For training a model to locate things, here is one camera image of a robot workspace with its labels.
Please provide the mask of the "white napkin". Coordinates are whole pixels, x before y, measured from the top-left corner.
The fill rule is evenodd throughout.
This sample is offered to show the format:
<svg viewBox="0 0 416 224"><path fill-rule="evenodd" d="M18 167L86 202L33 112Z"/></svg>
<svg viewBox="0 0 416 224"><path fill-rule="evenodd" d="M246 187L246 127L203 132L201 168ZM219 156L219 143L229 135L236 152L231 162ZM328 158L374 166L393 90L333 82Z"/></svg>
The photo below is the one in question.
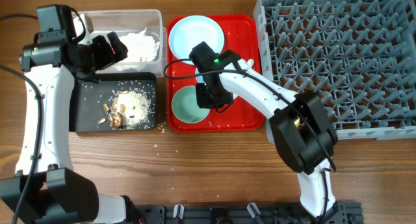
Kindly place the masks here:
<svg viewBox="0 0 416 224"><path fill-rule="evenodd" d="M147 28L140 32L117 32L117 35L128 48L123 63L153 62L157 58L160 41Z"/></svg>

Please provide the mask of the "green bowl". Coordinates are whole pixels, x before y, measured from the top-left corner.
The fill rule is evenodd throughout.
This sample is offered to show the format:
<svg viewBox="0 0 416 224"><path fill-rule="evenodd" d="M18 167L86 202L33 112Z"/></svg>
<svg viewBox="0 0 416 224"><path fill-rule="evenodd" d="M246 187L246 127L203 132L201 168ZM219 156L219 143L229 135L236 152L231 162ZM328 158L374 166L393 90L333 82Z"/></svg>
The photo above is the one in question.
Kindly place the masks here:
<svg viewBox="0 0 416 224"><path fill-rule="evenodd" d="M208 108L200 108L196 99L196 87L185 86L178 90L171 103L174 116L184 123L198 123L210 113Z"/></svg>

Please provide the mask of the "white plastic fork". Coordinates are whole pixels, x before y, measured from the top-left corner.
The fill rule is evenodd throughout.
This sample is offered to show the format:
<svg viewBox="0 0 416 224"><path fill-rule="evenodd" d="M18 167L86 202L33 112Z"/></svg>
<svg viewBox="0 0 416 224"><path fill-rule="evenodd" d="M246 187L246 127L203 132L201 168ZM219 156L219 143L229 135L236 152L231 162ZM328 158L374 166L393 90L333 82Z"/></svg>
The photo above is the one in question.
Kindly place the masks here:
<svg viewBox="0 0 416 224"><path fill-rule="evenodd" d="M251 59L248 59L246 63L250 68L253 68L255 62L254 62L254 59L251 58Z"/></svg>

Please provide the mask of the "food scraps and rice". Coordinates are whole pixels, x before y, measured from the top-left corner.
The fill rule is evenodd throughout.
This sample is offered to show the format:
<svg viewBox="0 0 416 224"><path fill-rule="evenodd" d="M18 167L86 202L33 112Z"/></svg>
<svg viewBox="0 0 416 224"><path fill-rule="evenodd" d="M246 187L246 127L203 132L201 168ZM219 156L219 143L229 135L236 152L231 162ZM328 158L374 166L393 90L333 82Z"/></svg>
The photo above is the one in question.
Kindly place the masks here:
<svg viewBox="0 0 416 224"><path fill-rule="evenodd" d="M116 92L103 103L104 116L97 121L108 123L112 130L150 130L153 127L155 94L139 90Z"/></svg>

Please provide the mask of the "light blue plate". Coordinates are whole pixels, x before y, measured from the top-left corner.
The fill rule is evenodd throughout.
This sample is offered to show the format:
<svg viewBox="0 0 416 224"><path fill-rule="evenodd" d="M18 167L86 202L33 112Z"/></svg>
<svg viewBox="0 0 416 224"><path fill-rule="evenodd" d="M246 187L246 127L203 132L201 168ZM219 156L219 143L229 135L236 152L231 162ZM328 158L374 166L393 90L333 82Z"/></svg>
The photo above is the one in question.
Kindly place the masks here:
<svg viewBox="0 0 416 224"><path fill-rule="evenodd" d="M192 49L205 42L215 53L224 48L225 37L219 24L207 16L188 16L174 24L168 36L172 54L179 60L189 58Z"/></svg>

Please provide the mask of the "light blue bowl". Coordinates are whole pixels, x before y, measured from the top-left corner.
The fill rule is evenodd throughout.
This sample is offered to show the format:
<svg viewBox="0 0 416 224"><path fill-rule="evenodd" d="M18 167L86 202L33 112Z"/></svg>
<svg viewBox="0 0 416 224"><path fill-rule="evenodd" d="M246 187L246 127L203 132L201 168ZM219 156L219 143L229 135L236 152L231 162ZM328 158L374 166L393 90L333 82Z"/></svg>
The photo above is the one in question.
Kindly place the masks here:
<svg viewBox="0 0 416 224"><path fill-rule="evenodd" d="M194 80L196 81L196 84L205 84L203 75L200 75L198 68L194 69Z"/></svg>

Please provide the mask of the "yellow cup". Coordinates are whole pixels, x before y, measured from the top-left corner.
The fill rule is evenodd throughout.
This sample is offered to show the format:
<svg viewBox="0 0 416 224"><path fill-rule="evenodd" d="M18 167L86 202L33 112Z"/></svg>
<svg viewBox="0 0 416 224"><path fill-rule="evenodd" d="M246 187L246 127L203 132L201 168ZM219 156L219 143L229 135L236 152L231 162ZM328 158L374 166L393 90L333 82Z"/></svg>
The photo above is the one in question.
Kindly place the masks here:
<svg viewBox="0 0 416 224"><path fill-rule="evenodd" d="M296 118L296 119L294 120L294 124L295 124L295 126L298 128L298 127L300 126L300 118Z"/></svg>

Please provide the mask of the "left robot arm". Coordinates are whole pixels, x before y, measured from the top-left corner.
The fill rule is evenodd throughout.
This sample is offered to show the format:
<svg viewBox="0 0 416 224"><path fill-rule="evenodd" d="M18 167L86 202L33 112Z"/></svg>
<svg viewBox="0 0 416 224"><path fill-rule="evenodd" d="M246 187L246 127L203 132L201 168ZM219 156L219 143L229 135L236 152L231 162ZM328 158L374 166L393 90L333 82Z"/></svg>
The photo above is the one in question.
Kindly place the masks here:
<svg viewBox="0 0 416 224"><path fill-rule="evenodd" d="M19 57L27 87L23 148L15 175L1 181L1 199L24 223L127 223L135 208L124 195L98 193L74 172L69 150L70 103L76 80L127 57L114 32L86 42L77 33L77 11L67 5L41 6L40 31Z"/></svg>

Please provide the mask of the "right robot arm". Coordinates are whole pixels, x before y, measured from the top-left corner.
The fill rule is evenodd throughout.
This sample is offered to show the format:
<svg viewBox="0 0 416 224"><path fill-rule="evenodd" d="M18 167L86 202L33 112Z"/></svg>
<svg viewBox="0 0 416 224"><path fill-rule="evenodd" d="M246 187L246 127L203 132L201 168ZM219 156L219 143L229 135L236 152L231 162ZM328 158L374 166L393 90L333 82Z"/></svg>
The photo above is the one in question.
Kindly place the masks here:
<svg viewBox="0 0 416 224"><path fill-rule="evenodd" d="M198 106L221 112L237 95L262 113L280 158L298 175L301 205L324 222L335 204L330 173L336 170L332 156L338 137L320 97L310 90L297 93L277 85L230 49L219 54L201 42L189 58L203 79L196 85Z"/></svg>

